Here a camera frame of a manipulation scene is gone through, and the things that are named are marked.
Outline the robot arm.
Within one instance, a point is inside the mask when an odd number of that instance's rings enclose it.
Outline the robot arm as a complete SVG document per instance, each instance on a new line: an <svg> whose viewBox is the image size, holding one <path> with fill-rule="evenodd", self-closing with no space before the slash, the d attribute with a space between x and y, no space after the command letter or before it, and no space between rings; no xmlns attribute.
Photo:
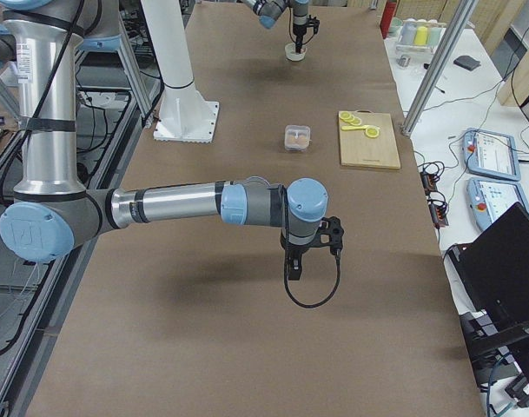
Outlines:
<svg viewBox="0 0 529 417"><path fill-rule="evenodd" d="M3 21L15 38L23 177L0 217L0 236L16 255L47 262L110 230L133 223L219 215L235 225L281 229L284 277L301 276L310 248L342 250L339 219L316 180L288 186L259 177L152 189L89 190L76 166L75 53L115 50L126 34L115 1L6 1Z"/></svg>
<svg viewBox="0 0 529 417"><path fill-rule="evenodd" d="M307 0L242 0L241 3L258 16L260 24L266 29L272 29L288 10L288 34L298 50L319 32L320 20L309 14L310 2Z"/></svg>

